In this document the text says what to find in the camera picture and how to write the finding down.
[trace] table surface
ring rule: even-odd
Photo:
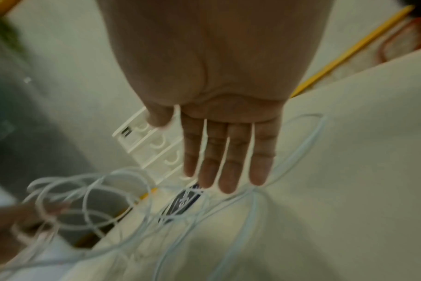
[[[238,258],[240,274],[245,280],[421,280],[421,50],[290,100],[284,120],[308,113],[325,114],[327,124],[293,169],[266,187],[261,235]],[[305,118],[285,126],[281,156],[316,123]],[[166,200],[155,196],[160,207]],[[173,279],[205,279],[206,260],[225,251],[246,216],[246,201],[207,223],[199,244],[185,245]],[[133,211],[121,224],[130,232],[140,221]],[[63,280],[97,280],[94,272],[106,262],[80,262]]]

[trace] finger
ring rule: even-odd
[[[224,193],[232,193],[238,186],[244,160],[251,141],[252,124],[229,124],[229,147],[218,185]]]
[[[46,211],[51,215],[58,215],[69,208],[69,203],[55,203],[45,206]],[[16,222],[27,222],[37,220],[38,215],[35,209],[35,203],[24,203],[9,207],[0,207],[0,230],[4,230]]]
[[[254,185],[264,184],[271,171],[280,126],[281,116],[254,124],[254,153],[249,168],[249,179]]]
[[[173,116],[173,106],[162,106],[151,101],[143,101],[149,113],[147,123],[153,127],[166,126]]]
[[[204,120],[181,113],[181,126],[184,135],[184,174],[192,177],[200,157]]]
[[[211,187],[215,181],[220,163],[226,149],[228,124],[207,120],[207,144],[204,151],[204,160],[198,175],[201,187]]]

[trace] hand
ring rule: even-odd
[[[220,189],[233,192],[254,135],[249,178],[265,183],[282,108],[302,78],[332,0],[98,0],[130,85],[165,126],[180,105],[184,172],[210,187],[226,150]]]
[[[53,215],[61,213],[66,208],[68,208],[67,204],[46,206],[47,212]],[[35,204],[27,203],[0,208],[0,264],[13,259],[24,248],[24,245],[10,232],[10,227],[15,223],[25,228],[39,223]]]

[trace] cable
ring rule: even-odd
[[[268,182],[268,185],[276,182],[287,171],[289,171],[299,159],[301,159],[304,156],[304,154],[313,145],[316,138],[320,135],[320,132],[325,126],[327,119],[322,114],[300,115],[284,123],[282,125],[282,129],[288,123],[304,117],[317,117],[320,119],[320,121],[317,127],[302,142],[302,144],[287,159],[283,160],[272,170],[271,180]],[[35,237],[27,237],[27,234],[22,233],[21,229],[17,225],[14,225],[12,228],[12,232],[18,237],[21,236],[23,238],[22,241],[27,245],[27,247],[17,256],[17,258],[11,260],[5,265],[0,265],[0,272],[14,273],[21,269],[76,263],[79,261],[96,258],[110,253],[116,253],[118,257],[124,259],[127,262],[127,264],[134,263],[137,266],[139,260],[135,258],[135,255],[132,254],[132,251],[138,250],[138,248],[142,245],[145,239],[153,237],[154,235],[159,233],[164,227],[166,227],[166,221],[184,221],[187,223],[187,227],[175,238],[174,242],[170,244],[170,246],[168,246],[168,248],[161,254],[161,256],[156,262],[152,280],[157,281],[159,280],[159,276],[167,258],[175,252],[176,248],[179,245],[181,245],[184,239],[200,223],[203,223],[206,219],[235,204],[239,200],[250,196],[252,204],[247,214],[245,222],[243,223],[236,239],[228,248],[228,251],[226,252],[224,257],[221,259],[219,264],[214,268],[214,270],[209,274],[207,278],[208,281],[220,280],[225,271],[227,270],[228,266],[230,266],[231,261],[240,253],[243,245],[249,237],[249,234],[252,233],[254,229],[256,213],[258,212],[256,195],[261,194],[257,190],[257,187],[252,186],[251,184],[247,184],[239,188],[239,192],[237,194],[229,196],[223,200],[219,200],[216,203],[211,203],[210,192],[203,189],[195,189],[189,187],[184,188],[177,186],[158,186],[158,189],[174,192],[175,196],[173,198],[176,198],[181,193],[188,194],[189,192],[200,195],[200,198],[194,204],[194,206],[199,206],[198,210],[194,212],[188,211],[178,214],[178,212],[181,210],[181,208],[178,208],[171,214],[163,214],[164,210],[166,210],[166,208],[169,208],[173,201],[170,200],[160,210],[152,212],[152,186],[146,180],[145,172],[146,171],[138,167],[129,167],[119,169],[105,175],[95,173],[75,175],[71,177],[47,177],[33,181],[27,187],[27,191],[30,193],[30,195],[27,196],[24,202],[35,200],[37,213],[39,217],[47,225],[50,226],[50,230],[46,231],[46,236],[41,236],[41,234],[44,233],[44,231],[42,228],[40,228]],[[141,199],[132,195],[131,193],[124,192],[122,190],[110,187],[105,184],[107,180],[113,179],[124,180],[134,184],[135,188],[144,189],[145,192],[147,192],[148,197],[144,200],[144,202],[141,202]],[[67,187],[67,185],[70,185],[73,188],[69,191],[57,191],[59,187]],[[126,203],[128,204],[128,207],[120,216],[116,218],[113,218],[104,212],[91,210],[88,208],[88,200],[93,190],[120,196],[125,199]],[[191,196],[188,200],[186,200],[186,202],[184,202],[184,204],[187,204],[195,197],[196,196]],[[63,223],[59,221],[57,217],[47,213],[44,208],[44,203],[46,202],[74,202],[77,200],[82,201],[81,209],[70,208],[63,214],[81,214],[85,222],[84,225],[72,225]],[[132,210],[142,215],[142,221],[130,235],[128,235],[127,237],[123,237],[123,231],[118,222]],[[104,221],[94,223],[92,220],[93,217],[101,218]],[[107,225],[113,225],[114,228],[117,229],[119,238],[118,243],[114,244],[114,242],[111,241],[107,237],[107,235],[105,235],[105,233],[101,231],[100,228]],[[79,250],[77,255],[63,259],[30,262],[31,259],[35,258],[52,242],[53,238],[56,236],[59,230],[91,230],[99,238],[106,241],[109,245],[108,247],[99,250]]]

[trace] green object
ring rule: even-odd
[[[25,51],[23,45],[19,41],[16,29],[2,17],[0,17],[0,40],[17,53],[23,54]]]

